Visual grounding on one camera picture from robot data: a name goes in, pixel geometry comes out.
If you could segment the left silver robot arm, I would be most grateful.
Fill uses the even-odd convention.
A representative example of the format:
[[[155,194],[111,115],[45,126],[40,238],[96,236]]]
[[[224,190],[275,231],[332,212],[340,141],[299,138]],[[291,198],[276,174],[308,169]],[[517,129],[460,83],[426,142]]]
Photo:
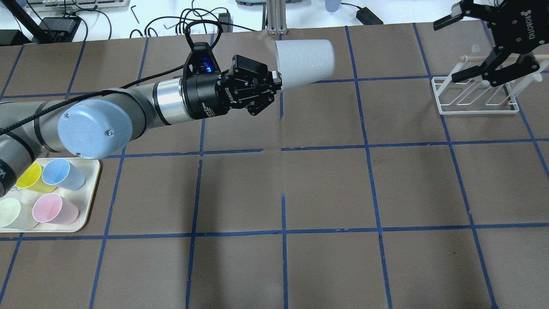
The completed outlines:
[[[208,43],[190,45],[182,75],[84,94],[68,100],[1,103],[1,195],[15,186],[43,152],[70,152],[99,160],[121,151],[149,129],[204,118],[232,109],[257,115],[282,90],[281,73],[242,55],[222,71]]]

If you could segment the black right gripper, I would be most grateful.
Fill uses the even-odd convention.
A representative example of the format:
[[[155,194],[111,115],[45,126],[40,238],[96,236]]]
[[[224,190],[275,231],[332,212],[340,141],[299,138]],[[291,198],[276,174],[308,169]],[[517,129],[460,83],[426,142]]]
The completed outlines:
[[[433,30],[457,23],[471,13],[474,18],[489,24],[495,52],[480,65],[453,73],[452,82],[480,77],[496,87],[540,69],[540,63],[531,51],[548,43],[548,1],[504,0],[499,6],[488,6],[475,4],[474,0],[460,0],[452,6],[449,15],[434,21]],[[520,55],[514,63],[500,68],[510,54]]]

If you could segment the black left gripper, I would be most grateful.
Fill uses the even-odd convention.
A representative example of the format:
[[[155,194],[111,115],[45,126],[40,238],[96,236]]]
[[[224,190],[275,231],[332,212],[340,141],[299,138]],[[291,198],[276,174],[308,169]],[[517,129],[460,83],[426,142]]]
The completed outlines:
[[[277,72],[242,55],[234,55],[231,68],[222,72],[206,42],[192,44],[184,64],[181,94],[188,115],[195,120],[225,115],[234,108],[247,108],[257,116],[282,87]]]

